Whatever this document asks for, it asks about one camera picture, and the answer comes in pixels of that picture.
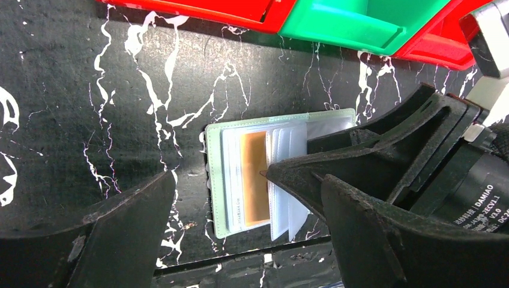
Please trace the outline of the red bin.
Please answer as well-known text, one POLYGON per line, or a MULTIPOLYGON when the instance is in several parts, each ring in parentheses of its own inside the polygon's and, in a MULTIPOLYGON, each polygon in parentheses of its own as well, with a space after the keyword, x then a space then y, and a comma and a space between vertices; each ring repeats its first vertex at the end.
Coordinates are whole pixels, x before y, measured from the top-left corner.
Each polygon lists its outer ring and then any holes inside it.
POLYGON ((465 70, 475 64, 460 19, 489 0, 449 1, 394 55, 394 58, 465 70))
POLYGON ((294 7, 296 0, 107 0, 106 4, 190 16, 212 22, 276 34, 294 7))

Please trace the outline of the green bin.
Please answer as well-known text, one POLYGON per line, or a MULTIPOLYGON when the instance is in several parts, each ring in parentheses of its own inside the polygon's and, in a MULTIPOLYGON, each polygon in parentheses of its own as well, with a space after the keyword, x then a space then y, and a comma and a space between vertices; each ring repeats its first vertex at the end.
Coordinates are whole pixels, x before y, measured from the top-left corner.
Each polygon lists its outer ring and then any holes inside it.
POLYGON ((376 55, 395 54, 447 1, 300 0, 279 35, 376 55))

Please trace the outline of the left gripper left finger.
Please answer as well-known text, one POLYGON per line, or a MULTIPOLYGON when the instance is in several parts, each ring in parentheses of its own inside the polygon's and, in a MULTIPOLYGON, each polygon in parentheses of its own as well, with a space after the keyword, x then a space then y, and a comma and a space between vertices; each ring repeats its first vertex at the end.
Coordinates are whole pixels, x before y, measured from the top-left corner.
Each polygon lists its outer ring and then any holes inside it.
POLYGON ((28 229, 1 230, 2 287, 149 287, 175 197, 159 173, 28 229))

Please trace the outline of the green card holder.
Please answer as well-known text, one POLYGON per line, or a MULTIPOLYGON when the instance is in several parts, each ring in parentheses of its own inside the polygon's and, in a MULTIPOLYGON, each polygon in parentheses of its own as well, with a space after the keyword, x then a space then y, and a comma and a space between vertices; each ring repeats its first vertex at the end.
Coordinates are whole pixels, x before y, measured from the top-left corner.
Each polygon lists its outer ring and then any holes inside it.
POLYGON ((354 109, 208 125, 206 168, 216 237, 269 226, 272 240, 282 235, 293 240, 310 211, 265 172, 272 164, 306 155, 311 140, 354 125, 354 109))

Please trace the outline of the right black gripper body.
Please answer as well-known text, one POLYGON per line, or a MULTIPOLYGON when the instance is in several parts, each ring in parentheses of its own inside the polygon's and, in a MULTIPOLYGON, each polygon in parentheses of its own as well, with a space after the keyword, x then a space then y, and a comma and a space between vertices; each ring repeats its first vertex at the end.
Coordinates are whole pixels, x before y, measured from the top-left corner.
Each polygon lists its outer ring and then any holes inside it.
POLYGON ((461 140, 430 182, 398 207, 464 229, 508 234, 508 124, 487 148, 461 140))

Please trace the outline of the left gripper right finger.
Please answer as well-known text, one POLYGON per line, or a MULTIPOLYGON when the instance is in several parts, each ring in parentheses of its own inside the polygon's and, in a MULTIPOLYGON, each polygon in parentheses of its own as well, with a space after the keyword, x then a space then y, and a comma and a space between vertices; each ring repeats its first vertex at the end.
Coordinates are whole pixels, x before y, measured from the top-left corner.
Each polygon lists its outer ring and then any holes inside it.
POLYGON ((346 287, 507 287, 508 236, 426 219, 327 175, 324 217, 346 287))

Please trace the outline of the orange credit card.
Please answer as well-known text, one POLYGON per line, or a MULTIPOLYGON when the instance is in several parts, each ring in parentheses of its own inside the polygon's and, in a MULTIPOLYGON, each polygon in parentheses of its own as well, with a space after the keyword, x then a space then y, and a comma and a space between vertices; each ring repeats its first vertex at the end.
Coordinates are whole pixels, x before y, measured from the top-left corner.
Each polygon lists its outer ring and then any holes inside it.
POLYGON ((267 170, 266 132, 240 137, 241 179, 244 200, 244 224, 253 227, 270 220, 268 182, 261 175, 267 170))

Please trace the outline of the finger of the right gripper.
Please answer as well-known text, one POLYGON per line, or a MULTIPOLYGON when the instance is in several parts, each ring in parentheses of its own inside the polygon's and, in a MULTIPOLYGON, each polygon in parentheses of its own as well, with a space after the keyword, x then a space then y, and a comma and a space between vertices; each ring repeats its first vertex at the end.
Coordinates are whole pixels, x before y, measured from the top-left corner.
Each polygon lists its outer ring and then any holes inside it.
POLYGON ((408 119, 435 91, 434 87, 422 83, 402 103, 374 121, 309 140, 307 152, 314 154, 347 148, 384 134, 408 119))
POLYGON ((459 144, 481 107, 433 93, 408 119, 366 142, 270 165, 266 178, 324 216, 320 186, 327 175, 390 204, 423 190, 459 144))

